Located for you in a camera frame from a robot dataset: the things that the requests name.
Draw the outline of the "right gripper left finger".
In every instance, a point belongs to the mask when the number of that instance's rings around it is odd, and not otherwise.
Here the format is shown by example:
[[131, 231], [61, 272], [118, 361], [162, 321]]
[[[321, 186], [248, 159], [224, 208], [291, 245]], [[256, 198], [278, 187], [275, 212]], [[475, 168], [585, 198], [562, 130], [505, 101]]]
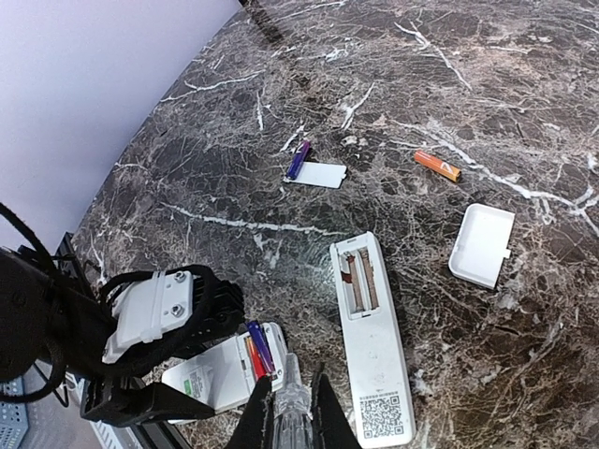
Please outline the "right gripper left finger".
[[271, 449], [273, 400], [271, 379], [263, 376], [256, 382], [226, 449]]

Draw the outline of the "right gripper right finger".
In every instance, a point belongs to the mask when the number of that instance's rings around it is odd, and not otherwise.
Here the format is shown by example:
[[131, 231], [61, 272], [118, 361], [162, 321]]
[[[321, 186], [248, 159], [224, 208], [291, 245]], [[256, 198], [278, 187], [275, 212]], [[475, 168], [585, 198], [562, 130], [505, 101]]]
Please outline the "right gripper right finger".
[[324, 363], [314, 372], [311, 395], [314, 448], [361, 449], [325, 373]]

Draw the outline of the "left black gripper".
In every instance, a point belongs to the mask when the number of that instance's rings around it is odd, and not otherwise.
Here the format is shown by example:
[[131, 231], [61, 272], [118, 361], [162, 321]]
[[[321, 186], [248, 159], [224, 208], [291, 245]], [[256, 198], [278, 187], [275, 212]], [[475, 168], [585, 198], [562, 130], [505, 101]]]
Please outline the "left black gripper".
[[85, 381], [80, 417], [113, 427], [170, 420], [205, 420], [214, 408], [162, 383], [146, 385], [136, 377], [103, 377]]

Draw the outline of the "clear handle screwdriver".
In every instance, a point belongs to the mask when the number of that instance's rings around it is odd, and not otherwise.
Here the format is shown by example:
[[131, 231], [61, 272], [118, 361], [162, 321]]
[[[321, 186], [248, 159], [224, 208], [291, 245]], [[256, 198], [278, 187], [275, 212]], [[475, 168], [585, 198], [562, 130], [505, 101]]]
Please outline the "clear handle screwdriver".
[[295, 354], [285, 359], [283, 386], [275, 394], [273, 408], [273, 448], [309, 449], [314, 447], [311, 395], [304, 386]]

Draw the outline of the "red battery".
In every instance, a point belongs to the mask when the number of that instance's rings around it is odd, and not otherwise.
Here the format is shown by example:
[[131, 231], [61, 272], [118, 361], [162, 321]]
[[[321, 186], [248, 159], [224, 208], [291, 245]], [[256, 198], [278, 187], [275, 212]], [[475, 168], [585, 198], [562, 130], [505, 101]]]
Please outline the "red battery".
[[245, 346], [250, 357], [255, 379], [256, 381], [259, 381], [262, 377], [267, 375], [259, 351], [257, 350], [256, 345], [251, 337], [247, 337], [245, 339]]

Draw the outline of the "long white remote control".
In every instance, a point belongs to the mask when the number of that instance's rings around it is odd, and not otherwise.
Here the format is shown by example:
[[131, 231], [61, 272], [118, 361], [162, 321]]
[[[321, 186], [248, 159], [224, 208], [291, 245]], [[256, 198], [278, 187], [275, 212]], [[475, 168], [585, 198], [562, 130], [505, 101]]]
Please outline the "long white remote control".
[[331, 244], [329, 252], [358, 442], [405, 445], [416, 436], [416, 419], [380, 244], [366, 232]]

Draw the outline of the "small white remote control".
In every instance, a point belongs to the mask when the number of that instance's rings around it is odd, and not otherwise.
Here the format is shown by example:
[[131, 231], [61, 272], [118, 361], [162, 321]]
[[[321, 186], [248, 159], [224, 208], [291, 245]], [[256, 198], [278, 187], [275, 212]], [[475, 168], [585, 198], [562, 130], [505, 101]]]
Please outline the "small white remote control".
[[161, 381], [214, 408], [216, 414], [246, 404], [256, 385], [245, 339], [248, 332], [224, 340], [200, 355], [167, 369]]

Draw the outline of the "purple battery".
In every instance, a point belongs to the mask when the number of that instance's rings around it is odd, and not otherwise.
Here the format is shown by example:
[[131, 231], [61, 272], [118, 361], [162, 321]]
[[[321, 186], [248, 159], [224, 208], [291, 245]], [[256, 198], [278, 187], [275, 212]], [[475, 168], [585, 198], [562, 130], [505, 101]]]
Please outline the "purple battery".
[[292, 162], [289, 166], [289, 169], [285, 173], [285, 177], [289, 181], [295, 180], [302, 168], [302, 165], [311, 149], [311, 143], [309, 140], [304, 140], [301, 143], [301, 146], [295, 151]]
[[262, 327], [258, 321], [251, 321], [247, 323], [247, 328], [257, 349], [257, 353], [264, 370], [268, 374], [273, 374], [275, 372], [275, 366], [270, 353], [270, 347]]

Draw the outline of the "small remote battery cover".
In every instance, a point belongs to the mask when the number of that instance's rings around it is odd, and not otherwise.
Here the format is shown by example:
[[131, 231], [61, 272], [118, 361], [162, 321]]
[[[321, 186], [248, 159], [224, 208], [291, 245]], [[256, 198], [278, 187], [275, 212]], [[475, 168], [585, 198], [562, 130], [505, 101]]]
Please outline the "small remote battery cover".
[[479, 203], [464, 213], [448, 260], [451, 273], [464, 281], [494, 289], [508, 249], [515, 214]]

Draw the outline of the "white battery cover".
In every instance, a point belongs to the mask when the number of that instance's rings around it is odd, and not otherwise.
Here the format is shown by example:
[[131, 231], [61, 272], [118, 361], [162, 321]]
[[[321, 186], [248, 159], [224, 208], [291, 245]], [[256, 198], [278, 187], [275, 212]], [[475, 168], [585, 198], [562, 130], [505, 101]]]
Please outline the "white battery cover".
[[347, 174], [347, 166], [304, 162], [295, 179], [284, 177], [284, 182], [314, 187], [338, 189]]

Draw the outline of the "orange battery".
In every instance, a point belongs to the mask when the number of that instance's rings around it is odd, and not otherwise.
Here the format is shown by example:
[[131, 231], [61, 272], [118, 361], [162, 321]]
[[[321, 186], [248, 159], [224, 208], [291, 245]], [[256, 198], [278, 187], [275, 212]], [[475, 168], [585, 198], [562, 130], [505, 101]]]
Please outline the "orange battery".
[[459, 182], [461, 179], [461, 170], [459, 168], [450, 165], [434, 155], [417, 150], [414, 153], [414, 159], [417, 163], [433, 170], [450, 181]]

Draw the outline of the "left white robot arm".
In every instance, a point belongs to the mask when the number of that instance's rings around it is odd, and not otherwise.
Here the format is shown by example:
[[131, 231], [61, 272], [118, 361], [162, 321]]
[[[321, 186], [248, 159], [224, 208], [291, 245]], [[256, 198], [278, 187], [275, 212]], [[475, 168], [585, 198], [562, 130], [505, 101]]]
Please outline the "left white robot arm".
[[115, 427], [168, 420], [207, 419], [215, 411], [209, 405], [166, 384], [138, 387], [137, 377], [173, 355], [205, 318], [218, 286], [213, 272], [204, 266], [183, 269], [203, 283], [198, 307], [187, 323], [155, 349], [113, 365], [101, 360], [100, 338], [112, 321], [98, 303], [72, 289], [67, 276], [32, 229], [7, 206], [1, 215], [33, 246], [26, 259], [11, 251], [1, 252], [1, 380], [7, 383], [24, 374], [39, 358], [48, 358], [51, 375], [39, 390], [3, 394], [5, 403], [32, 403], [50, 395], [75, 370], [87, 382], [80, 415]]

